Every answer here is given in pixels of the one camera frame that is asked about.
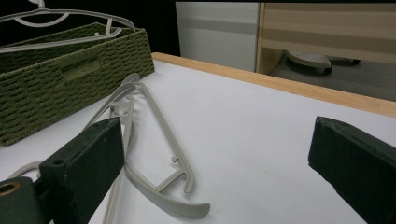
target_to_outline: plastic hanger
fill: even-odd
[[[79,43],[85,43],[85,42],[90,42],[90,41],[112,38],[112,37],[117,36],[121,32],[121,28],[117,28],[116,31],[114,31],[113,33],[110,33],[111,24],[113,21],[123,24],[123,25],[131,28],[133,31],[135,31],[134,24],[131,21],[129,21],[125,18],[122,18],[122,17],[117,17],[117,16],[108,15],[108,14],[99,13],[99,12],[77,10],[77,9],[48,9],[48,8],[45,8],[44,0],[38,0],[38,1],[29,0],[29,1],[32,3],[37,3],[38,9],[33,10],[33,11],[20,12],[20,13],[0,17],[0,22],[14,20],[14,21],[19,22],[20,24],[25,25],[25,26],[42,28],[42,27],[49,27],[49,26],[58,24],[59,22],[64,21],[71,14],[87,15],[87,16],[93,16],[93,17],[98,17],[98,18],[102,18],[102,19],[107,19],[106,32],[104,35],[94,35],[94,36],[76,38],[76,39],[71,39],[71,40],[54,41],[54,42],[49,42],[49,43],[26,45],[26,46],[0,48],[0,53],[8,53],[8,52],[15,52],[15,51],[30,50],[30,49],[44,49],[44,48],[58,47],[58,46],[71,45],[71,44],[79,44]],[[50,21],[50,22],[45,22],[45,23],[33,23],[33,22],[25,21],[22,19],[25,17],[35,16],[35,15],[48,15],[48,14],[61,14],[62,16],[60,18],[56,19],[55,21]]]
[[[110,114],[110,117],[120,116],[121,120],[123,120],[122,123],[125,125],[123,133],[123,146],[126,150],[125,154],[127,155],[128,151],[131,149],[131,142],[134,132],[134,125],[132,121],[134,111],[134,97],[128,94],[132,93],[133,91],[140,90],[146,96],[151,108],[153,109],[158,120],[160,121],[161,126],[163,127],[163,130],[165,131],[166,136],[168,137],[172,145],[172,148],[176,154],[176,156],[172,158],[172,161],[178,161],[181,165],[181,168],[179,168],[172,175],[166,178],[160,185],[154,188],[146,181],[146,178],[142,177],[127,161],[124,166],[124,173],[126,177],[129,179],[130,182],[134,184],[137,189],[139,189],[140,192],[142,192],[149,200],[159,206],[162,210],[172,211],[183,217],[205,217],[210,210],[209,203],[184,203],[182,201],[175,200],[167,195],[162,194],[165,188],[169,187],[172,183],[174,183],[183,175],[187,177],[186,183],[184,185],[184,192],[192,192],[194,184],[194,173],[180,145],[178,144],[177,139],[175,138],[169,125],[163,117],[160,108],[157,106],[146,85],[143,82],[140,82],[139,79],[140,76],[138,74],[131,74],[126,77],[122,81],[121,85],[113,92],[112,95],[110,95],[105,104],[96,112],[96,114],[88,122],[86,127],[89,127],[91,124],[95,123],[96,120],[99,119],[108,109],[114,109],[116,107],[127,108],[128,112],[126,113],[126,118],[123,118],[121,115],[117,115],[117,113],[113,113],[114,111]],[[129,99],[129,102],[120,101],[120,99],[123,97]],[[117,204],[118,194],[120,191],[121,179],[122,175],[119,175],[119,177],[114,181],[113,186],[110,190],[103,223],[112,223],[115,213],[115,206]]]

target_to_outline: white table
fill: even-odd
[[[142,81],[196,177],[193,193],[183,193],[180,180],[165,194],[211,203],[211,210],[202,219],[170,215],[123,178],[114,223],[365,223],[308,166],[315,119],[348,122],[395,147],[394,116],[154,62],[156,72]],[[104,101],[0,147],[0,179],[30,161],[46,159],[76,136]],[[136,95],[134,125],[136,141],[128,161],[157,185],[178,165],[171,162],[174,153],[142,95]],[[106,198],[91,223],[101,223],[105,209]]]

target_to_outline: basket handle cutout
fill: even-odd
[[[102,71],[96,50],[84,50],[78,54],[58,61],[64,83]]]

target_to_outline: white hanger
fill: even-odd
[[[0,22],[14,20],[14,21],[17,21],[20,24],[23,24],[26,26],[41,28],[41,27],[49,27],[49,26],[58,24],[59,22],[64,21],[70,14],[87,15],[87,16],[93,16],[93,17],[107,19],[106,33],[104,35],[94,35],[94,36],[89,36],[89,37],[82,37],[82,38],[63,40],[63,41],[54,41],[54,42],[43,43],[43,44],[0,48],[0,53],[8,53],[8,52],[15,52],[15,51],[22,51],[22,50],[29,50],[29,49],[44,49],[44,48],[78,44],[78,43],[84,43],[84,42],[90,42],[90,41],[115,37],[121,32],[121,28],[117,28],[116,31],[114,31],[113,33],[110,33],[111,23],[113,21],[119,22],[120,24],[123,24],[129,28],[132,28],[133,31],[135,31],[134,24],[131,21],[129,21],[125,18],[122,18],[122,17],[117,17],[117,16],[108,15],[108,14],[99,13],[99,12],[77,10],[77,9],[48,9],[48,8],[45,8],[44,0],[29,0],[29,1],[32,3],[38,4],[38,9],[33,10],[33,11],[21,12],[21,13],[16,13],[16,14],[11,14],[11,15],[0,17]],[[56,19],[55,21],[50,21],[50,22],[46,22],[46,23],[33,23],[33,22],[25,21],[22,19],[24,17],[30,17],[30,16],[34,16],[34,15],[44,15],[44,14],[62,14],[62,16],[60,18]]]

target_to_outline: green woven basket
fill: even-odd
[[[92,36],[105,29],[93,23],[10,46]],[[147,33],[138,28],[122,28],[111,39],[0,54],[0,145],[9,146],[108,96],[131,73],[144,77],[153,71]]]

